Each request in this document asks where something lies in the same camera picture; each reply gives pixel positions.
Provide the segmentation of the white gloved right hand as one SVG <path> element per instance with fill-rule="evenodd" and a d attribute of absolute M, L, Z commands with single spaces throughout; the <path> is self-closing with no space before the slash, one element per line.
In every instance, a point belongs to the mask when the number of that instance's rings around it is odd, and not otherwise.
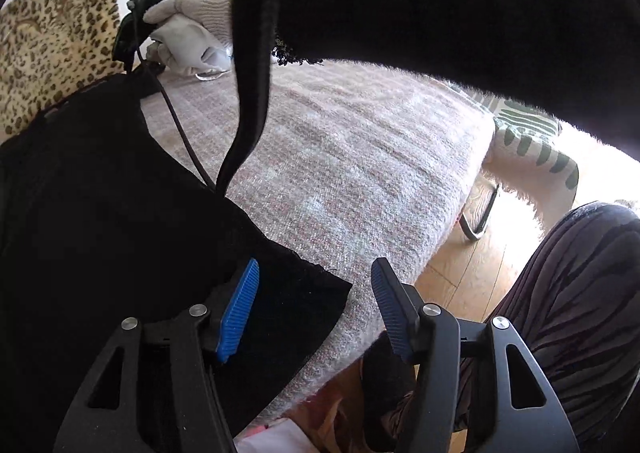
<path fill-rule="evenodd" d="M 143 16 L 155 25 L 148 60 L 181 76 L 232 68 L 232 0 L 162 0 Z"/>

